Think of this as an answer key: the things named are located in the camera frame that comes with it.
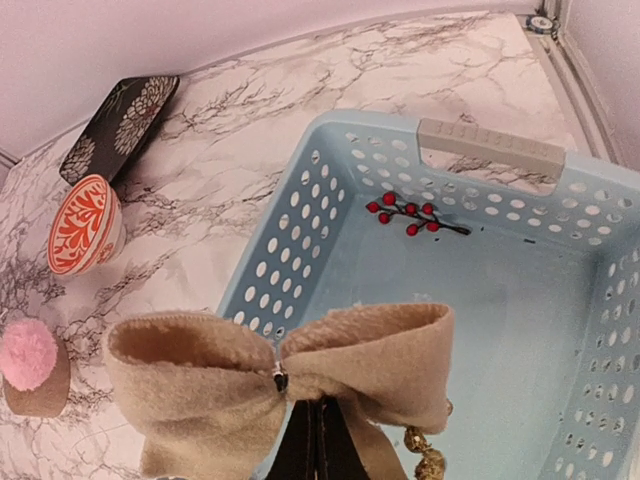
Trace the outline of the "beige fabric ornament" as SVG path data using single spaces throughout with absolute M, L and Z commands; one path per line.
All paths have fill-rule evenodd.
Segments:
M 103 339 L 115 401 L 143 436 L 147 478 L 247 479 L 275 459 L 298 401 L 338 401 L 370 479 L 415 479 L 404 427 L 447 417 L 453 310 L 379 304 L 328 312 L 278 345 L 205 314 L 125 320 Z

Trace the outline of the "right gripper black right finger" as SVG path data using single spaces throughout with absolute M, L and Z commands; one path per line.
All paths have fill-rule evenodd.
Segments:
M 370 480 L 338 401 L 327 396 L 319 401 L 319 478 Z

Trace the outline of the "light blue perforated basket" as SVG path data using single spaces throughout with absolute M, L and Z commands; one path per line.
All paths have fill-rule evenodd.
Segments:
M 405 233 L 393 191 L 446 223 Z M 639 175 L 448 122 L 336 110 L 302 135 L 218 312 L 279 343 L 332 308 L 455 312 L 451 479 L 639 475 Z

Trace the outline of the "red berry sprig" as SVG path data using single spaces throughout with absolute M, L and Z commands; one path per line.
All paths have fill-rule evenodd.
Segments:
M 382 225 L 388 225 L 395 217 L 409 219 L 410 223 L 405 229 L 409 237 L 414 237 L 421 231 L 433 234 L 451 231 L 463 236 L 469 236 L 472 232 L 469 227 L 444 222 L 439 218 L 433 203 L 407 201 L 393 191 L 386 191 L 378 199 L 368 202 L 365 209 Z

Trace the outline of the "pink pompom ornament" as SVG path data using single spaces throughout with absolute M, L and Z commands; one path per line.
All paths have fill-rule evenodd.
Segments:
M 53 372 L 57 353 L 57 342 L 45 323 L 17 320 L 5 328 L 1 339 L 1 372 L 16 390 L 35 390 Z

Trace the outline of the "gold bead charm ornament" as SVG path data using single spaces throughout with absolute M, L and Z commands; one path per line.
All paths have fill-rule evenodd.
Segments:
M 425 431 L 421 427 L 407 425 L 404 427 L 403 442 L 405 447 L 413 454 L 420 455 L 421 459 L 414 468 L 414 478 L 418 480 L 443 480 L 447 468 L 444 454 L 435 448 L 427 439 L 429 435 L 441 434 L 448 425 L 454 406 L 450 399 L 446 401 L 447 417 L 438 427 Z

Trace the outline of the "small green christmas tree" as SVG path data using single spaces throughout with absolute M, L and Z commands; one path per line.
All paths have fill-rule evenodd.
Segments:
M 41 320 L 9 323 L 1 337 L 6 403 L 20 416 L 55 418 L 67 403 L 70 361 L 64 342 Z

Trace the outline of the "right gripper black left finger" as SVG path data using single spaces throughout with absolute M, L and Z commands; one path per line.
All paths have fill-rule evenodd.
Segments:
M 269 480 L 314 480 L 317 401 L 298 401 L 269 471 Z

